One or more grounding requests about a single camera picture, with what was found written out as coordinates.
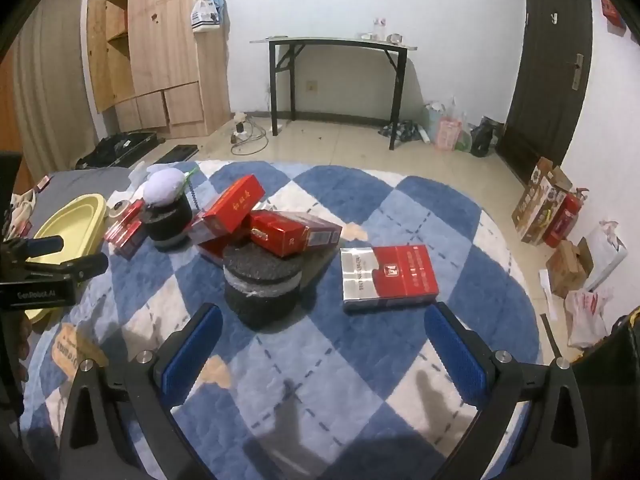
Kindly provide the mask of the small red cigarette pack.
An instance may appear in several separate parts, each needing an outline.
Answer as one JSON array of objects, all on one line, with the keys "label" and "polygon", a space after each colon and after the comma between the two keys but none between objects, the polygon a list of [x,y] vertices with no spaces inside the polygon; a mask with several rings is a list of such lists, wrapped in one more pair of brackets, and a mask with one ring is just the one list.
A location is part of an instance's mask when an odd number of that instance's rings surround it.
[{"label": "small red cigarette pack", "polygon": [[111,225],[104,234],[104,240],[113,252],[130,260],[146,239],[145,227],[141,220],[143,200],[126,202],[121,200],[110,217]]}]

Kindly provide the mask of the black foam cylinder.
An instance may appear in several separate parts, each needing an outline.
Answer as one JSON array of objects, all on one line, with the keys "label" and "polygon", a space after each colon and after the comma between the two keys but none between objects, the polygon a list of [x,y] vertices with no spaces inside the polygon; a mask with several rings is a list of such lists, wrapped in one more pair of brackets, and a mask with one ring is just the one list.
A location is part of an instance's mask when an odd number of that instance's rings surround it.
[{"label": "black foam cylinder", "polygon": [[140,214],[145,233],[158,250],[181,244],[192,218],[193,211],[184,193],[165,206],[144,205]]}]

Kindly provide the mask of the red box gold lettering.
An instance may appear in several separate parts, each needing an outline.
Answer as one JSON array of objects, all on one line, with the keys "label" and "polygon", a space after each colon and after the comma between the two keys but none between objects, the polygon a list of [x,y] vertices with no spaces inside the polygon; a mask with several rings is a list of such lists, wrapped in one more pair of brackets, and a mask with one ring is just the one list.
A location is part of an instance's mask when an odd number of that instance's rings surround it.
[{"label": "red box gold lettering", "polygon": [[234,181],[202,215],[213,237],[233,233],[262,200],[265,190],[254,174]]}]

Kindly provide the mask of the black foam disc stack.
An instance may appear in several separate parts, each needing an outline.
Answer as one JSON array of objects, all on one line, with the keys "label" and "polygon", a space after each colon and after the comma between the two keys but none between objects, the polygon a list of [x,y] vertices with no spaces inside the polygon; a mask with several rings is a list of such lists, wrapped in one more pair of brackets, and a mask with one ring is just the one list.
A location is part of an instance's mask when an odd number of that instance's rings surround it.
[{"label": "black foam disc stack", "polygon": [[253,242],[228,245],[222,253],[224,298],[252,330],[282,320],[296,307],[304,258],[280,258]]}]

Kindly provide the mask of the red cigarette box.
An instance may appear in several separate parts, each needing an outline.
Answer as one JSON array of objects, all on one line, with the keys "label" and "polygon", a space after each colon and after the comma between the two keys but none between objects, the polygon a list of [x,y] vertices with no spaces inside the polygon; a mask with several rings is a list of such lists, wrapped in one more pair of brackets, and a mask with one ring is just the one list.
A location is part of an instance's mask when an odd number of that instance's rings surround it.
[{"label": "red cigarette box", "polygon": [[306,212],[255,210],[248,217],[253,243],[280,258],[334,247],[342,227]]}]

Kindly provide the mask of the red silver cigarette carton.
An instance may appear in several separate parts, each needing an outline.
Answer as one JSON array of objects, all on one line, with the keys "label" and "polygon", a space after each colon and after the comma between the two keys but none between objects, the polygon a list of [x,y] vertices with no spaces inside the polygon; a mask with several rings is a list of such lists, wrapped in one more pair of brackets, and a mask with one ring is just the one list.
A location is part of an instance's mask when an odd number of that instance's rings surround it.
[{"label": "red silver cigarette carton", "polygon": [[423,306],[439,294],[425,245],[343,248],[341,266],[347,312]]}]

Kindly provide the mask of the yellow plastic basin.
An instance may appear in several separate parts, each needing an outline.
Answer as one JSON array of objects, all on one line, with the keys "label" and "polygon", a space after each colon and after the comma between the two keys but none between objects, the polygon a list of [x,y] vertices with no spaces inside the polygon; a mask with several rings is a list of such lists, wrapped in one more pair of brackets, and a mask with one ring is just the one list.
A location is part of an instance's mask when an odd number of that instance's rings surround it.
[{"label": "yellow plastic basin", "polygon": [[60,252],[29,258],[29,263],[59,264],[100,250],[105,233],[106,200],[92,193],[74,198],[44,222],[35,238],[58,235],[64,245]]}]

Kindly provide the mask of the grey bed sheet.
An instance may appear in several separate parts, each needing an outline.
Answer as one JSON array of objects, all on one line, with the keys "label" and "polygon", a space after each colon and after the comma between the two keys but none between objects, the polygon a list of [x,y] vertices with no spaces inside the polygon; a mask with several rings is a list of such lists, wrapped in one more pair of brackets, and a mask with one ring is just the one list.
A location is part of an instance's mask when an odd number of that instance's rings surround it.
[{"label": "grey bed sheet", "polygon": [[85,194],[100,194],[108,200],[114,191],[125,191],[129,186],[130,170],[122,167],[60,171],[52,174],[47,186],[37,194],[34,212],[29,218],[32,225],[29,236],[34,236],[59,209]]}]

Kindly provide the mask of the black case on floor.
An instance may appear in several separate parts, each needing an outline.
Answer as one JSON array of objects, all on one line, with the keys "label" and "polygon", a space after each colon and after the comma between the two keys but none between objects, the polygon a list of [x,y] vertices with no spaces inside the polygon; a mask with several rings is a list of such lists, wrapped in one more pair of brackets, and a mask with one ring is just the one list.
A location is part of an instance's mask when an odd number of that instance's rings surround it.
[{"label": "black case on floor", "polygon": [[159,145],[160,138],[154,131],[116,133],[102,139],[91,153],[78,159],[75,169],[130,168]]}]

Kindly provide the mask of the black foam tray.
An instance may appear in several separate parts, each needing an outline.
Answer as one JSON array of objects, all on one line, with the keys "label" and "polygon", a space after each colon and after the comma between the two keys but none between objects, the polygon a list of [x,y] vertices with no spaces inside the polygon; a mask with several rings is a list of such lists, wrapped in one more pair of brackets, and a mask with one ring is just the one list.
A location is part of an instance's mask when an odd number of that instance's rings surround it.
[{"label": "black foam tray", "polygon": [[155,165],[175,164],[176,162],[186,162],[198,152],[196,144],[179,144],[174,146],[165,155],[157,159]]}]

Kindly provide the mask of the blue white checkered rug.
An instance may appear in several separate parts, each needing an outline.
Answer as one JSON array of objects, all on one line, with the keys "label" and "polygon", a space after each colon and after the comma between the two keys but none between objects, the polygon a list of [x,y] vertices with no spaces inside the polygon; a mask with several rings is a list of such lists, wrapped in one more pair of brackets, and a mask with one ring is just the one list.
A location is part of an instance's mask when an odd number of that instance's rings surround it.
[{"label": "blue white checkered rug", "polygon": [[[541,358],[535,310],[498,226],[469,197],[420,177],[341,166],[185,162],[189,200],[209,205],[251,174],[270,209],[358,226],[356,245],[422,244],[439,298],[490,348]],[[112,364],[157,348],[202,304],[224,302],[224,274],[194,247],[144,243],[111,255],[81,300],[44,332],[29,364],[23,440],[48,477],[77,365],[70,336]],[[221,479],[426,479],[474,417],[428,341],[420,309],[348,314],[333,259],[280,323],[251,330],[230,310],[205,370],[174,409]]]}]

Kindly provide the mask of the wooden wardrobe cabinet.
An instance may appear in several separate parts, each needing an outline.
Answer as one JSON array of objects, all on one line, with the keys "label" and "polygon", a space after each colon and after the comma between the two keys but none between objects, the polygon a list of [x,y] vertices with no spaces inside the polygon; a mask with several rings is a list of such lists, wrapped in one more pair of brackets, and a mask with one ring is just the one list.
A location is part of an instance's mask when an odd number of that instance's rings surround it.
[{"label": "wooden wardrobe cabinet", "polygon": [[82,62],[101,138],[209,136],[231,118],[227,32],[195,29],[198,0],[84,0]]}]

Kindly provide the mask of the red fire extinguisher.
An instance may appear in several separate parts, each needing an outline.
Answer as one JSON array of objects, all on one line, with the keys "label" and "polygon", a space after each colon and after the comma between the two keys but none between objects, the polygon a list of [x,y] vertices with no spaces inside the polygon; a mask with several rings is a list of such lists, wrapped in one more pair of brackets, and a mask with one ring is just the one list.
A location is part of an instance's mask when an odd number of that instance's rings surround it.
[{"label": "red fire extinguisher", "polygon": [[565,196],[559,210],[544,233],[542,240],[551,248],[565,240],[574,228],[582,206],[589,194],[589,188],[576,188]]}]

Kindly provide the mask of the brown printed cardboard box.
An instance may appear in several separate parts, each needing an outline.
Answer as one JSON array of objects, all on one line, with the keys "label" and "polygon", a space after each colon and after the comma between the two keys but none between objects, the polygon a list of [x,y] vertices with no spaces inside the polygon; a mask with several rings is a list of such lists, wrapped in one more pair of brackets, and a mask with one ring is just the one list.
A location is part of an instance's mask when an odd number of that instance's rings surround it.
[{"label": "brown printed cardboard box", "polygon": [[538,245],[558,213],[573,183],[560,166],[541,157],[512,212],[518,238],[525,244]]}]

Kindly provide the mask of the white plastic bag hanging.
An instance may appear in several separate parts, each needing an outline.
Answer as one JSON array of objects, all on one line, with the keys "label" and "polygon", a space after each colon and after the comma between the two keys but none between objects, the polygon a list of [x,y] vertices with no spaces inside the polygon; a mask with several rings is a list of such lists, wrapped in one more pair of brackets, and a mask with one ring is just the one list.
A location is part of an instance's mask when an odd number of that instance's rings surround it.
[{"label": "white plastic bag hanging", "polygon": [[224,24],[224,0],[195,0],[191,11],[193,32],[209,32]]}]

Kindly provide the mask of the black folding table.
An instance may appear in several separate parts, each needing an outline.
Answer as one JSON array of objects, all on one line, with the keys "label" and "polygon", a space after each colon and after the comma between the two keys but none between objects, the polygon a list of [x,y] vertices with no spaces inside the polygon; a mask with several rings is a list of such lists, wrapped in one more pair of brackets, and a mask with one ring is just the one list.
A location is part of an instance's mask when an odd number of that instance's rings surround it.
[{"label": "black folding table", "polygon": [[267,105],[274,134],[285,119],[386,127],[393,151],[415,47],[401,39],[315,36],[256,42],[268,49]]}]

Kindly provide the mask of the pink bag on floor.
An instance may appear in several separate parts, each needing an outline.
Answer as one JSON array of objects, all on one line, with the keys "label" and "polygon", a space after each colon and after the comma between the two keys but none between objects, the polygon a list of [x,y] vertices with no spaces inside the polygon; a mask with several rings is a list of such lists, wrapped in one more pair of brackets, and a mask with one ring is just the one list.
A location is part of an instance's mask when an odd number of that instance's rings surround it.
[{"label": "pink bag on floor", "polygon": [[456,118],[442,117],[439,119],[436,133],[436,148],[453,151],[462,130],[462,121]]}]

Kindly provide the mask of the dark door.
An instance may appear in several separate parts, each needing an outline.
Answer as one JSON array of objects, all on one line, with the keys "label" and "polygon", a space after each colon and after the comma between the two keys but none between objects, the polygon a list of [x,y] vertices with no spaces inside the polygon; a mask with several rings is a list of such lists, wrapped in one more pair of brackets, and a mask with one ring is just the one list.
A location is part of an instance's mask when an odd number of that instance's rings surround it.
[{"label": "dark door", "polygon": [[526,0],[518,79],[497,153],[525,183],[541,157],[559,166],[584,104],[591,0]]}]

